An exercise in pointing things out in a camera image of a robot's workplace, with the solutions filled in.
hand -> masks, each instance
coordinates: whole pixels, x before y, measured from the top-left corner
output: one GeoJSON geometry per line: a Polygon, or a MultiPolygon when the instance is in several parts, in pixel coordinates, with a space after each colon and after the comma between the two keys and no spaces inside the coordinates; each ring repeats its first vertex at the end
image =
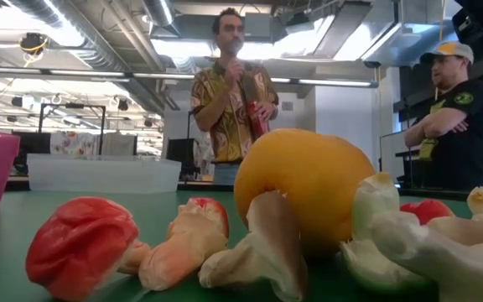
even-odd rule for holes
{"type": "Polygon", "coordinates": [[[462,133],[467,131],[467,128],[469,127],[469,124],[465,121],[460,122],[454,129],[452,129],[452,133],[462,133]]]}
{"type": "Polygon", "coordinates": [[[240,63],[240,61],[230,60],[228,62],[225,72],[225,82],[229,89],[234,87],[236,82],[242,78],[244,72],[245,68],[243,67],[243,64],[240,63]]]}
{"type": "Polygon", "coordinates": [[[256,109],[258,117],[264,122],[268,122],[277,108],[271,102],[258,102],[256,109]]]}

table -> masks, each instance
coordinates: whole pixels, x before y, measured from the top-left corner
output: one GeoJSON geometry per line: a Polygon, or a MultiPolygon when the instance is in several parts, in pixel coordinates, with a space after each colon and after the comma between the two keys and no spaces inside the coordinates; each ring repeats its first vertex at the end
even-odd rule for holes
{"type": "MultiPolygon", "coordinates": [[[[235,246],[247,233],[236,214],[231,192],[178,191],[156,195],[114,195],[70,192],[8,192],[0,203],[0,301],[51,301],[48,293],[31,284],[25,274],[24,263],[29,244],[42,223],[55,208],[83,195],[98,195],[125,206],[134,215],[141,229],[141,240],[157,245],[165,238],[169,222],[176,217],[177,207],[190,197],[211,197],[227,209],[231,229],[229,245],[235,246]]],[[[402,202],[420,200],[402,197],[402,202]]],[[[444,201],[458,216],[470,217],[463,201],[444,201]]],[[[341,261],[309,262],[309,296],[307,301],[437,301],[437,290],[431,289],[408,296],[380,296],[360,288],[345,270],[341,261]]],[[[138,278],[117,274],[99,289],[89,301],[147,302],[147,301],[278,301],[268,282],[242,289],[202,289],[196,274],[174,289],[142,295],[138,278]]]]}

red can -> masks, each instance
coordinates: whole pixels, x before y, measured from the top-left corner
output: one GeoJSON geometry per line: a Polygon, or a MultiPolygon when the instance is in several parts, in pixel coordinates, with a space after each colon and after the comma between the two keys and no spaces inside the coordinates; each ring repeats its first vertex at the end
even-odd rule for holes
{"type": "Polygon", "coordinates": [[[255,137],[260,138],[264,133],[267,133],[269,129],[267,128],[267,123],[264,122],[257,113],[257,103],[250,102],[247,105],[247,113],[251,118],[252,129],[254,131],[255,137]]]}

curly hair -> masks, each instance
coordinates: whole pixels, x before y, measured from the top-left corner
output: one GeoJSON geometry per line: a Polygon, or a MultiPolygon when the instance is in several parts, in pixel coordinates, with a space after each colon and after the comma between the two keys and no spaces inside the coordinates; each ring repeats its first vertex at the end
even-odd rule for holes
{"type": "Polygon", "coordinates": [[[236,16],[240,20],[242,20],[242,16],[234,8],[227,8],[222,11],[219,16],[217,16],[214,20],[214,23],[211,26],[212,33],[219,34],[219,22],[221,21],[221,17],[223,16],[236,16]]]}

hawaiian shirt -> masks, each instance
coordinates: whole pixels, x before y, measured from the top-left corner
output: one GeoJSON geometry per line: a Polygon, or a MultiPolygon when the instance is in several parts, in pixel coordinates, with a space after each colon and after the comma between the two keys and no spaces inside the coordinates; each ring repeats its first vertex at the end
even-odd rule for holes
{"type": "MultiPolygon", "coordinates": [[[[255,140],[251,119],[247,114],[247,102],[272,102],[278,105],[278,95],[271,78],[261,65],[244,62],[246,74],[230,93],[230,104],[210,130],[215,163],[241,161],[255,140]]],[[[211,68],[195,75],[191,92],[191,106],[197,114],[222,91],[226,85],[225,69],[215,63],[211,68]]]]}

